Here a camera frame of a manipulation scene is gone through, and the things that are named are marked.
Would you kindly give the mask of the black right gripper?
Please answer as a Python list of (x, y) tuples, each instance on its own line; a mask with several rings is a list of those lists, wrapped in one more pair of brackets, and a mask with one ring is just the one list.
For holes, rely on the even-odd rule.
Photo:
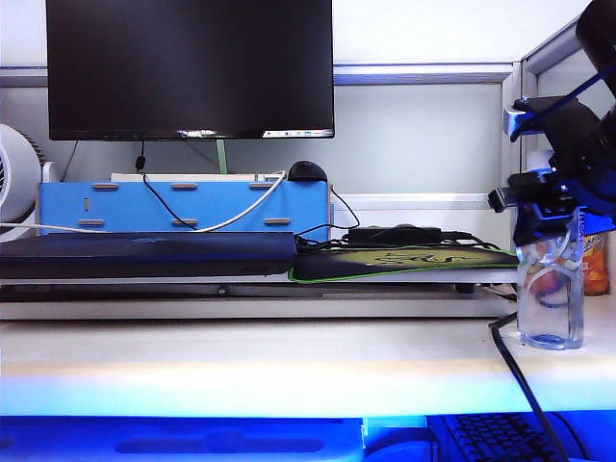
[(615, 220), (615, 112), (598, 117), (582, 103), (569, 103), (554, 117), (553, 163), (558, 175), (513, 174), (505, 187), (488, 193), (488, 203), (497, 213), (517, 207), (516, 246), (567, 235), (578, 217), (576, 202), (603, 220)]

